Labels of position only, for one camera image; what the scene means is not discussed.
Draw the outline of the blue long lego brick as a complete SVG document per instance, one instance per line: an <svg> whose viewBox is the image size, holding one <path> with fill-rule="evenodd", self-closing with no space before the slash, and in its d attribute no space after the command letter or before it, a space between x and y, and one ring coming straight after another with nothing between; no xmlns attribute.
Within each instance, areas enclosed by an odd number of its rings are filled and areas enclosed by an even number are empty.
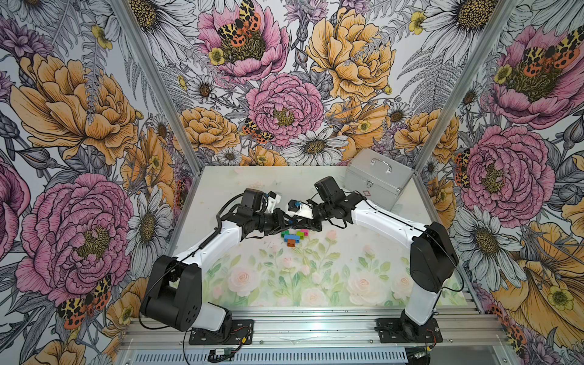
<svg viewBox="0 0 584 365"><path fill-rule="evenodd" d="M290 234L286 237L283 237L285 243L289 242L289 241L293 241L296 244L299 243L301 241L301 238L299 238L296 234Z"/></svg>

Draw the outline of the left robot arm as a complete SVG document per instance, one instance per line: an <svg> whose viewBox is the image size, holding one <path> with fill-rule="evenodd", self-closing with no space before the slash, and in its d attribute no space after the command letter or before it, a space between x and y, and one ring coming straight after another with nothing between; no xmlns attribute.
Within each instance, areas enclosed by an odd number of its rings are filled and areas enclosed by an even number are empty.
<svg viewBox="0 0 584 365"><path fill-rule="evenodd" d="M199 243L177 256L163 255L153 264L138 320L156 320L161 328L181 332L203 329L226 336L231 326L229 310L203 301L206 272L247 234L270 233L284 221L276 208L277 193L246 189L231 198L216 214L217 227Z"/></svg>

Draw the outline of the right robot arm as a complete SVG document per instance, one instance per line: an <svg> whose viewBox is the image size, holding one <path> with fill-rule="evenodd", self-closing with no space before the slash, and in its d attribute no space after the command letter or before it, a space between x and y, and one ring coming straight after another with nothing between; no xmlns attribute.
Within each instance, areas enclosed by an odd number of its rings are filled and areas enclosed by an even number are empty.
<svg viewBox="0 0 584 365"><path fill-rule="evenodd" d="M414 282L410 299L398 319L379 319L375 330L381 342L436 344L441 341L436 304L445 281L458 269L459 259L438 223L422 224L380 208L355 191L346 193L327 176L314 184L322 202L313 207L313 219L332 218L355 224L388 237L409 251L409 272Z"/></svg>

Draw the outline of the silver first aid case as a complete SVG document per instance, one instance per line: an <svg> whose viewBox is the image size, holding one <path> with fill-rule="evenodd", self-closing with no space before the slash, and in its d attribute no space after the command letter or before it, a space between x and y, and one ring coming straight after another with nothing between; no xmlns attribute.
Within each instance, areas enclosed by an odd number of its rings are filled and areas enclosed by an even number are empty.
<svg viewBox="0 0 584 365"><path fill-rule="evenodd" d="M410 167L371 149L363 149L348 164L343 187L358 191L391 211L413 174Z"/></svg>

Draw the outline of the small green circuit board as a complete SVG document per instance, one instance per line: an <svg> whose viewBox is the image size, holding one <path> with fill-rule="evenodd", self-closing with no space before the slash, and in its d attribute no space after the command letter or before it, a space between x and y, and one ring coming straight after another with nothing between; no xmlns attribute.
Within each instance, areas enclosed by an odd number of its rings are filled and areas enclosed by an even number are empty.
<svg viewBox="0 0 584 365"><path fill-rule="evenodd" d="M220 363L229 361L232 358L233 351L231 348L216 348L209 351L207 362Z"/></svg>

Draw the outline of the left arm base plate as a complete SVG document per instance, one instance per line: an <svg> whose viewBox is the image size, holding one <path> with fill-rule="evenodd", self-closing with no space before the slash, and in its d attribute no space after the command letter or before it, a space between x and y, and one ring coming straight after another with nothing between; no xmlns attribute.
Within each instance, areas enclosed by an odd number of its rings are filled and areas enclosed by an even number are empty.
<svg viewBox="0 0 584 365"><path fill-rule="evenodd" d="M232 319L218 332L195 328L189 335L190 345L251 345L255 321Z"/></svg>

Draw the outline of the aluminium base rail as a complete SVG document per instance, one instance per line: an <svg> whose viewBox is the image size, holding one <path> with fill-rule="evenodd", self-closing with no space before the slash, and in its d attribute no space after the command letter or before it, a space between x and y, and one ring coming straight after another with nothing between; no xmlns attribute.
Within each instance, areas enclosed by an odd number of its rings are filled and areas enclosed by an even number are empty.
<svg viewBox="0 0 584 365"><path fill-rule="evenodd" d="M252 345L248 348L344 348L380 344L376 320L394 317L397 309L359 307L313 310L243 308L236 319L253 319ZM504 345L506 336L497 318L469 307L441 307L435 316L442 334L441 346Z"/></svg>

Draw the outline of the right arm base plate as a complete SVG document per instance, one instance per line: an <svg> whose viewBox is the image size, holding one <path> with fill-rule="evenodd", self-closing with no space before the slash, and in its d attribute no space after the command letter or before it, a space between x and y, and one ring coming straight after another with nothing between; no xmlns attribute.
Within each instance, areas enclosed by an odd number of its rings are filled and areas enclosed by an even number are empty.
<svg viewBox="0 0 584 365"><path fill-rule="evenodd" d="M418 325L407 316L398 318L379 318L374 330L383 344L428 343L436 345L443 342L443 336L436 319Z"/></svg>

